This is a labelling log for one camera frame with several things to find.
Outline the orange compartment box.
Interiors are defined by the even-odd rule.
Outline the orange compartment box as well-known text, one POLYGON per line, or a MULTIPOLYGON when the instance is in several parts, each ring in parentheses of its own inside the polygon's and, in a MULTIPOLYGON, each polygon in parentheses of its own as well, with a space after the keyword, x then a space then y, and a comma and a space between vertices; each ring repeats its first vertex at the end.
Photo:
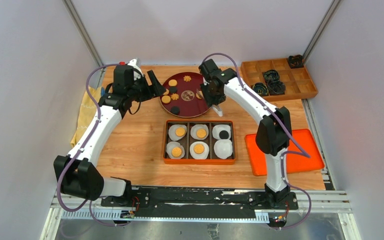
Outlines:
POLYGON ((233 165, 236 142, 232 121, 168 120, 163 160, 170 165, 233 165))

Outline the metal tongs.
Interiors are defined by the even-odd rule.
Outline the metal tongs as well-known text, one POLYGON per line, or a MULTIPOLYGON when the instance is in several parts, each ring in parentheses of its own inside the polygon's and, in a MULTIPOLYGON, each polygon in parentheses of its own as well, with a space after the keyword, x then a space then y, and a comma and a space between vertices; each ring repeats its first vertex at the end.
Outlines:
MULTIPOLYGON (((196 89, 196 92, 198 92, 198 91, 200 91, 201 95, 203 96, 202 91, 196 89)), ((223 114, 223 110, 222 110, 221 107, 219 107, 218 105, 212 105, 211 108, 214 110, 214 112, 215 112, 219 117, 222 117, 222 116, 224 115, 224 114, 223 114)))

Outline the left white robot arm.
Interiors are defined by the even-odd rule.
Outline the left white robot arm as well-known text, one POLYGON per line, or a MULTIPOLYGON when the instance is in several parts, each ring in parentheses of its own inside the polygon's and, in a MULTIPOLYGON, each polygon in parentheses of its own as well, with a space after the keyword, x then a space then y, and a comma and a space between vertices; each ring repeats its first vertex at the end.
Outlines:
POLYGON ((98 160, 115 127, 126 113, 133 113, 132 103, 161 97, 166 90, 153 71, 143 74, 136 58, 114 67, 113 82, 99 100, 92 100, 96 112, 85 133, 67 155, 59 155, 54 160, 58 196, 66 194, 89 201, 113 196, 122 207, 133 201, 131 182, 103 177, 97 170, 98 160))

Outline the dark red round plate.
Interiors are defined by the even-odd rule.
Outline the dark red round plate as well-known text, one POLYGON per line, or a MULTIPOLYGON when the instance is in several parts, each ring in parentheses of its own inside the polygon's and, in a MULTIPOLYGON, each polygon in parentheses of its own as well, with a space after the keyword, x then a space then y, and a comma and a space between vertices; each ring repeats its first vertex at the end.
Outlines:
POLYGON ((200 84, 204 83, 204 78, 200 73, 196 72, 180 72, 169 77, 162 85, 166 88, 165 95, 171 97, 169 87, 177 87, 179 95, 178 100, 171 100, 169 104, 163 104, 160 97, 162 107, 170 114, 171 107, 177 106, 180 108, 179 115, 174 115, 180 118, 195 118, 205 114, 210 107, 207 106, 204 99, 198 99, 196 96, 197 89, 201 90, 200 84), (190 82, 183 80, 184 76, 191 76, 190 82))

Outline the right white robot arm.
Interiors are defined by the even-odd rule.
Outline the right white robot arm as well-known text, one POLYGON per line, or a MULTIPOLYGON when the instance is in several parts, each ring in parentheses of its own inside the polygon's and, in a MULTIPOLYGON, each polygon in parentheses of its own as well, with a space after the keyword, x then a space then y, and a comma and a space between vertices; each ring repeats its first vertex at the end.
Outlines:
POLYGON ((244 83, 235 70, 221 70, 212 59, 204 60, 198 69, 203 77, 200 90, 209 107, 231 98, 257 123, 255 143, 264 153, 267 169, 265 201, 270 208, 278 209, 290 192, 283 158, 292 136, 289 110, 267 102, 244 83))

